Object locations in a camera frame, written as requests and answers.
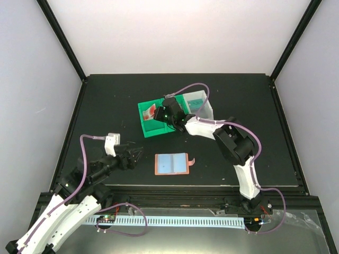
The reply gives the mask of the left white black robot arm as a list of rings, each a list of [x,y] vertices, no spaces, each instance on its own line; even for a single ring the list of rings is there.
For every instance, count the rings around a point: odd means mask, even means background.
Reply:
[[[85,150],[77,166],[62,178],[29,231],[6,245],[8,253],[56,253],[62,243],[91,215],[113,207],[114,194],[103,184],[116,170],[134,169],[143,148],[115,145],[115,155],[89,161]]]

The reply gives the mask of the teal chip credit card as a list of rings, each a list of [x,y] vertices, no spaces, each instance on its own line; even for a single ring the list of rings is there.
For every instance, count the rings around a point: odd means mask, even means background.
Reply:
[[[204,100],[201,98],[193,99],[193,100],[188,101],[188,107],[191,110],[191,112],[196,112],[203,105],[203,103],[204,103]]]

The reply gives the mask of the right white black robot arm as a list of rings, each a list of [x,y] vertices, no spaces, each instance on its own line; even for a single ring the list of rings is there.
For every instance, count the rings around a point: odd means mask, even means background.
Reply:
[[[254,161],[262,148],[252,131],[240,125],[234,117],[217,121],[186,114],[174,97],[164,99],[162,105],[156,107],[154,119],[171,125],[177,131],[216,141],[223,157],[235,168],[241,195],[240,207],[247,214],[260,207],[261,186]]]

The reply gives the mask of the pink leather card holder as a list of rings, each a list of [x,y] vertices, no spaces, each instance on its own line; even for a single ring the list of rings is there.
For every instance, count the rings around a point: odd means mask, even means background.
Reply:
[[[195,164],[195,159],[189,160],[187,153],[155,154],[156,176],[188,175],[190,167]]]

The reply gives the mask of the red circle credit card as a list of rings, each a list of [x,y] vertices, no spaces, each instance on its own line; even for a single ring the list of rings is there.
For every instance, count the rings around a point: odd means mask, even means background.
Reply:
[[[148,121],[152,120],[155,115],[156,104],[152,104],[148,109],[142,112],[143,120]]]

